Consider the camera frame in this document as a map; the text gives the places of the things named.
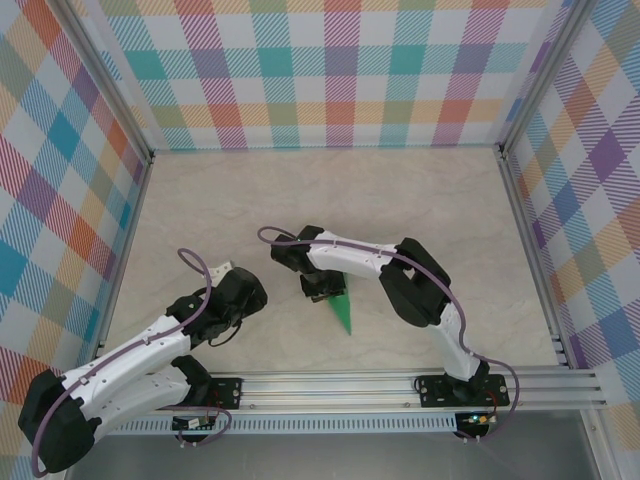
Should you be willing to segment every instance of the plaid wall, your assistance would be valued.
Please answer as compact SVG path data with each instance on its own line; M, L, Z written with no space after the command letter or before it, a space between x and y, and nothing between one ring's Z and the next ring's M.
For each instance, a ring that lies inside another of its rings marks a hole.
M546 60L547 55L551 51L551 47L553 46L553 42L555 42L558 34L562 30L564 26L564 22L567 19L569 12L571 10L571 6L573 5L573 0L562 0L562 5L556 14L555 19L553 20L553 24L551 28L547 32L547 35L544 37L544 42L542 42L542 46L540 50L538 50L538 54L536 55L535 60L529 67L529 72L525 77L524 82L522 83L520 90L518 91L518 95L511 105L511 109L509 110L509 114L502 125L500 130L500 134L496 140L496 143L504 142L511 125L513 125L513 120L516 118L516 115L520 111L520 107L522 106L522 102L527 97L529 92L531 91L531 87L535 83L538 78L538 73L540 72L540 67L542 67L543 62Z
M75 0L172 150L493 144L560 3Z
M31 378L84 363L143 163L44 0L0 2L0 478Z
M511 159L580 367L640 472L640 2L600 0Z

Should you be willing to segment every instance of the green triangular block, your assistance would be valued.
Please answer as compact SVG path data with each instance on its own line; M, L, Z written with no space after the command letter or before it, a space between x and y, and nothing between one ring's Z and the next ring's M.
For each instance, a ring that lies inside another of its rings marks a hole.
M331 309L340 319L347 333L351 335L351 303L349 302L349 294L345 293L337 297L329 297L328 300Z

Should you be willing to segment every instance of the mounting plate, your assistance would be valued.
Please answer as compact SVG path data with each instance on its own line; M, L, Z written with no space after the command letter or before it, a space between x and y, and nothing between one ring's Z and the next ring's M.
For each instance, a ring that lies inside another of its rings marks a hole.
M503 375L487 375L484 381L484 392L478 397L463 402L453 394L451 385L444 375L423 375L416 378L415 386L420 394L422 408L433 407L493 407L494 400L487 392L496 397L498 407L509 405L509 392Z
M240 396L242 395L242 379L211 378L209 393L209 398L215 399L221 408L238 410L240 408Z

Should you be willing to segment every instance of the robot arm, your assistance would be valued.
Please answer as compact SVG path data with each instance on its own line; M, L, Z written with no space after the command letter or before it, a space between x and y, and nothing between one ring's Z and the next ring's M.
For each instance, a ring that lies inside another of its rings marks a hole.
M54 402L80 381L42 434L38 455L50 473L69 468L95 442L141 414L167 405L206 407L211 402L215 393L211 376L189 351L230 328L239 329L244 318L267 303L260 281L247 270L227 263L216 271L221 273L213 276L207 306L184 328L149 340L198 310L203 290L179 298L153 325L104 356L61 377L46 370L32 380L18 419L32 444ZM127 350L140 340L141 345ZM91 375L100 364L103 368Z
M488 374L486 362L466 352L460 345L460 315L444 292L429 278L404 262L380 251L408 257L432 272L447 287L451 279L431 255L416 241L405 238L398 245L379 245L339 237L319 227L307 226L297 240L324 240L323 244L271 247L271 258L301 273L305 295L319 301L345 293L342 273L379 279L395 312L411 325L426 328L444 360L444 369L456 396L461 400L477 395ZM280 235L277 242L291 241ZM340 246L344 241L368 247L367 251Z

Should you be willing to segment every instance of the beige floor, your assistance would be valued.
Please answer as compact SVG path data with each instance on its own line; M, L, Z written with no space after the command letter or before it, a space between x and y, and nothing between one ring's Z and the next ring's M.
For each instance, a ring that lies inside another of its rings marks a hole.
M315 224L363 241L418 239L448 271L469 344L514 365L555 355L490 149L301 150L160 155L153 170L107 348L201 286L175 254L232 259L269 294L228 345L201 345L211 371L441 366L424 329L393 312L378 282L350 278L353 336L296 274L269 258L256 230Z

